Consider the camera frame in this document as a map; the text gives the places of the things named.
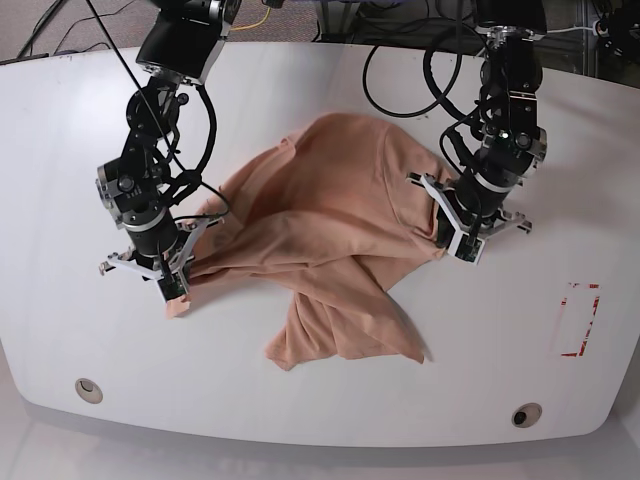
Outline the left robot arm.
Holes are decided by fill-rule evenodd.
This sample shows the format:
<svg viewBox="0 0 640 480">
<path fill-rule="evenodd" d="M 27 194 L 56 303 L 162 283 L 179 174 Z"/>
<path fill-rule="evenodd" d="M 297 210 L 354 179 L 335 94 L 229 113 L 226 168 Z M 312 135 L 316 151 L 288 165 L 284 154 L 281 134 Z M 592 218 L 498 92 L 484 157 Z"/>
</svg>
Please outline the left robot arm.
<svg viewBox="0 0 640 480">
<path fill-rule="evenodd" d="M 547 33 L 544 8 L 539 1 L 522 7 L 510 1 L 476 1 L 473 32 L 484 44 L 480 71 L 481 88 L 474 109 L 461 113 L 434 79 L 431 60 L 449 38 L 459 39 L 464 28 L 439 33 L 426 49 L 423 74 L 427 86 L 443 109 L 456 120 L 440 137 L 457 156 L 452 167 L 458 176 L 438 180 L 429 174 L 411 173 L 411 183 L 423 187 L 438 205 L 437 245 L 468 263 L 477 263 L 486 241 L 512 227 L 525 233 L 531 222 L 522 213 L 510 213 L 504 199 L 543 163 L 547 152 L 546 131 L 537 124 L 536 92 L 542 68 L 534 41 Z M 457 125 L 465 124 L 481 145 L 470 151 Z"/>
</svg>

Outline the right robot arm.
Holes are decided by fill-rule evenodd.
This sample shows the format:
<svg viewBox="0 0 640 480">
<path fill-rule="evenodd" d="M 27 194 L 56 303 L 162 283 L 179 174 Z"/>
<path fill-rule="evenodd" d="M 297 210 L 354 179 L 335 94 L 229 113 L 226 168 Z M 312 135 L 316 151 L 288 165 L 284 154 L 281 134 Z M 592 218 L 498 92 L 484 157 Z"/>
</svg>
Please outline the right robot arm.
<svg viewBox="0 0 640 480">
<path fill-rule="evenodd" d="M 156 22 L 136 57 L 149 73 L 126 108 L 129 127 L 120 156 L 97 170 L 96 186 L 117 228 L 132 242 L 125 254 L 114 254 L 100 269 L 130 268 L 144 278 L 176 283 L 190 257 L 197 233 L 216 215 L 179 224 L 173 206 L 202 187 L 202 174 L 215 145 L 217 119 L 206 91 L 208 73 L 221 53 L 240 9 L 237 1 L 158 1 Z M 178 91 L 189 85 L 207 112 L 209 133 L 195 167 L 173 175 L 180 134 L 180 109 L 189 98 Z"/>
</svg>

